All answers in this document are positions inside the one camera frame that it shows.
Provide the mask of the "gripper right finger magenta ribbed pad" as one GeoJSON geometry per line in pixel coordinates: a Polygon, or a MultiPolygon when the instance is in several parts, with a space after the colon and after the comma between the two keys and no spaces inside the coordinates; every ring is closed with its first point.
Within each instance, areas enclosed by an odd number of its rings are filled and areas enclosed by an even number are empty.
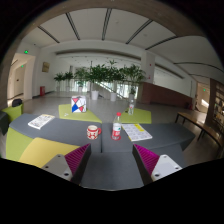
{"type": "Polygon", "coordinates": [[[183,168],[183,153],[181,146],[178,144],[152,150],[134,144],[132,153],[144,185],[183,168]]]}

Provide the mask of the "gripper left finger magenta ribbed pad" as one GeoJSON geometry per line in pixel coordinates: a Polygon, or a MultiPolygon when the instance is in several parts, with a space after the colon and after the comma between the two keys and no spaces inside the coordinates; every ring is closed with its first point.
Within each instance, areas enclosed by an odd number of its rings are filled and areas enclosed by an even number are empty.
{"type": "Polygon", "coordinates": [[[79,185],[90,155],[91,145],[86,144],[66,155],[57,154],[42,169],[79,185]]]}

